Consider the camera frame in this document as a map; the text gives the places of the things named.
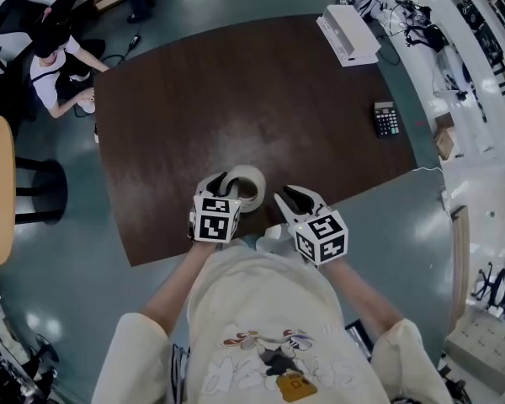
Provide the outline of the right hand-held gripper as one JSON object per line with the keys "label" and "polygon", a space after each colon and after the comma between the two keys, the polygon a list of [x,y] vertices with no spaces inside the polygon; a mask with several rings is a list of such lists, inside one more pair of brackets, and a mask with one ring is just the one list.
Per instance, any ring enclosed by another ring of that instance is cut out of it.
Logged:
{"label": "right hand-held gripper", "polygon": [[283,192],[284,198],[275,193],[274,200],[286,224],[294,226],[296,251],[314,266],[344,256],[348,228],[340,213],[331,210],[319,193],[304,187],[285,185]]}

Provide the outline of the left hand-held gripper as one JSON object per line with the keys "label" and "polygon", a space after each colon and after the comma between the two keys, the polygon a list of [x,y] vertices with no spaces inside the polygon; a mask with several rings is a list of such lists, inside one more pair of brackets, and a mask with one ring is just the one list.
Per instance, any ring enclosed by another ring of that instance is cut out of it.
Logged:
{"label": "left hand-held gripper", "polygon": [[212,174],[196,187],[189,214],[189,235],[196,242],[229,243],[237,229],[242,206],[239,179],[224,179],[226,175]]}

